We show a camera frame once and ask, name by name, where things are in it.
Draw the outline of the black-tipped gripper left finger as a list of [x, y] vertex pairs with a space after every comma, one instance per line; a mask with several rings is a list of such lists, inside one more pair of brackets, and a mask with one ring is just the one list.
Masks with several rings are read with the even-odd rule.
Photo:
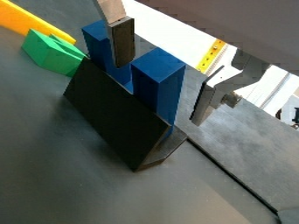
[[126, 15], [121, 0], [92, 0], [104, 19], [116, 67], [122, 67], [136, 56], [134, 20]]

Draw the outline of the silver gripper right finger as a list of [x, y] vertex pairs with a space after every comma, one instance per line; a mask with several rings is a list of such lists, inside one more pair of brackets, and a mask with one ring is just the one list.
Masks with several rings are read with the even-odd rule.
[[212, 110], [221, 104], [226, 104], [230, 108], [234, 108], [240, 101], [240, 96], [234, 94], [233, 91], [258, 82], [269, 68], [269, 64], [265, 61], [241, 50], [236, 51], [230, 65], [240, 70], [237, 74], [232, 75], [225, 80], [221, 80], [213, 87], [210, 87], [208, 81], [224, 68], [224, 66], [221, 66], [201, 83], [193, 111], [190, 112], [189, 117], [190, 122], [196, 126], [201, 125], [210, 115]]

